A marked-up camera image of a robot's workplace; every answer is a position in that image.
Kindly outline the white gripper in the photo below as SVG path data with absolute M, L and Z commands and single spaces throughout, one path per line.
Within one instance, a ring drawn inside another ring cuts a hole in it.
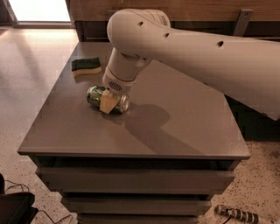
M 105 68 L 102 83 L 106 89 L 101 95 L 100 111 L 106 114 L 109 114 L 116 106 L 116 95 L 126 95 L 135 84 L 134 81 L 119 80 L 108 67 Z

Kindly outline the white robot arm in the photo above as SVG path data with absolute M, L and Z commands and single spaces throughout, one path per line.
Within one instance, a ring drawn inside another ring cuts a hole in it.
M 280 44 L 173 29 L 161 10 L 119 10 L 108 21 L 113 46 L 102 78 L 126 95 L 140 71 L 159 61 L 267 117 L 280 117 Z

